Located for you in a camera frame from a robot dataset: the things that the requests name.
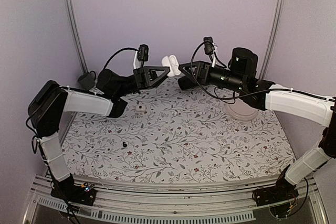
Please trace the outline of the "white earbud charging case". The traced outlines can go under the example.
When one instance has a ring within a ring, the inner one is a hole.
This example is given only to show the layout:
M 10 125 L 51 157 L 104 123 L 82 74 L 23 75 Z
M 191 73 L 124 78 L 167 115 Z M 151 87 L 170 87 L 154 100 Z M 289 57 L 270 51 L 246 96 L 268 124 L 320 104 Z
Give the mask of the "white earbud charging case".
M 179 62 L 175 55 L 163 57 L 161 64 L 163 67 L 169 67 L 170 72 L 167 74 L 168 77 L 176 77 L 181 74 L 181 71 L 179 70 Z

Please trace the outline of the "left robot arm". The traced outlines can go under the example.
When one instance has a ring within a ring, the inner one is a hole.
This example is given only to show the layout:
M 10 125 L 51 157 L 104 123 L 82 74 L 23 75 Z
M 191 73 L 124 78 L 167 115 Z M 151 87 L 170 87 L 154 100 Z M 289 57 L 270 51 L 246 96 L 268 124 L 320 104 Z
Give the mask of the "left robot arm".
M 60 143 L 60 121 L 66 113 L 83 113 L 119 118 L 127 101 L 123 96 L 158 87 L 169 75 L 167 66 L 143 66 L 123 77 L 103 69 L 97 79 L 99 92 L 61 86 L 54 80 L 45 83 L 28 106 L 26 126 L 33 132 L 33 152 L 40 152 L 45 165 L 58 182 L 57 190 L 67 200 L 78 195 Z

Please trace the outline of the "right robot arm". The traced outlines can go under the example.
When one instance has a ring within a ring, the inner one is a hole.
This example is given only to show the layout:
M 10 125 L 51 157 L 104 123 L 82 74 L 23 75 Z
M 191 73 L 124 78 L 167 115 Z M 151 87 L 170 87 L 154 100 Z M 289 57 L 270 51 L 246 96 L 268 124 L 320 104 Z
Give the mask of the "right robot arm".
M 204 61 L 174 66 L 184 77 L 181 89 L 214 85 L 235 91 L 251 108 L 292 114 L 324 126 L 322 140 L 308 150 L 279 176 L 271 196 L 276 201 L 291 194 L 292 187 L 304 177 L 335 158 L 335 98 L 289 89 L 255 77 L 258 57 L 246 48 L 234 48 L 227 68 Z

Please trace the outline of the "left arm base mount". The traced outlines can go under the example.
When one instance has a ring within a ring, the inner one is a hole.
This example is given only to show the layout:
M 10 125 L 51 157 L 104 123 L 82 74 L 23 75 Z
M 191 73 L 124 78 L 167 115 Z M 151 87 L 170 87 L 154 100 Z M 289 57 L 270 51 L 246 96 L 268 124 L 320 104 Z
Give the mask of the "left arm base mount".
M 97 194 L 94 186 L 91 183 L 84 183 L 79 186 L 74 183 L 57 183 L 51 191 L 51 196 L 66 202 L 93 206 Z

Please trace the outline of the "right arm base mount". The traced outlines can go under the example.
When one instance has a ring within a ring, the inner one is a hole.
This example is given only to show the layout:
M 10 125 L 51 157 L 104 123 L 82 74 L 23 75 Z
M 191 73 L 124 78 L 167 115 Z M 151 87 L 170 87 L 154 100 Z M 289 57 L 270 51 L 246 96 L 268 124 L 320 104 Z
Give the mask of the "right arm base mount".
M 296 187 L 290 187 L 289 190 L 276 185 L 270 187 L 259 187 L 252 193 L 252 199 L 257 206 L 264 206 L 278 203 L 281 201 L 294 199 L 299 196 Z

